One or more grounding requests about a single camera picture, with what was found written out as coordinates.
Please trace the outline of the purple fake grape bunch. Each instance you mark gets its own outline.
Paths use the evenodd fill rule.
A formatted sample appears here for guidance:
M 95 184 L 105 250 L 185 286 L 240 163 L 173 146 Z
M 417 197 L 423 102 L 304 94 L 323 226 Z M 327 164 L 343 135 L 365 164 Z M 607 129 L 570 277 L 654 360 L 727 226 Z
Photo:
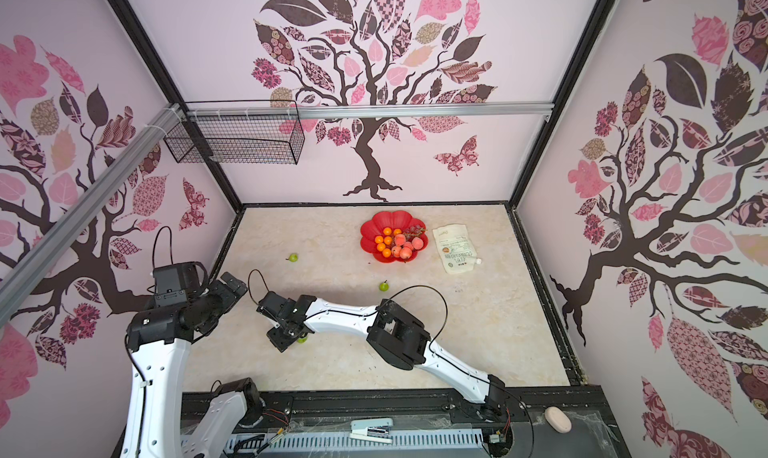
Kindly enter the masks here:
M 426 234 L 427 228 L 421 224 L 414 224 L 407 229 L 403 230 L 403 234 L 406 236 L 408 241 L 414 240 L 414 238 L 420 238 L 422 239 L 423 236 Z

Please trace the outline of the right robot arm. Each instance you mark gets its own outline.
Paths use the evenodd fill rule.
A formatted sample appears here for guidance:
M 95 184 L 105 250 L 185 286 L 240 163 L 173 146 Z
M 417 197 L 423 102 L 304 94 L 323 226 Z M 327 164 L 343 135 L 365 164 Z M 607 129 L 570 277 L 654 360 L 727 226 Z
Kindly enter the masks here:
M 257 304 L 272 328 L 267 337 L 284 352 L 309 334 L 346 333 L 366 340 L 390 366 L 430 373 L 454 388 L 468 403 L 477 405 L 486 420 L 507 411 L 505 383 L 445 350 L 424 323 L 392 299 L 367 307 L 348 306 L 312 296 L 285 298 L 268 292 Z

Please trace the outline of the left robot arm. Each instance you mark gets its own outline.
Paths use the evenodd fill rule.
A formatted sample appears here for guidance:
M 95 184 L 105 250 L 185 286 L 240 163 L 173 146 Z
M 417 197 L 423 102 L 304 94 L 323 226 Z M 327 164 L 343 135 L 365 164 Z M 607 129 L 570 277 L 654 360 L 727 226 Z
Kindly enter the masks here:
M 146 307 L 129 323 L 124 348 L 131 363 L 129 411 L 120 457 L 221 457 L 232 432 L 262 403 L 249 378 L 214 389 L 188 439 L 181 436 L 183 381 L 192 345 L 208 336 L 247 293 L 229 273 L 213 280 L 199 262 L 153 270 Z

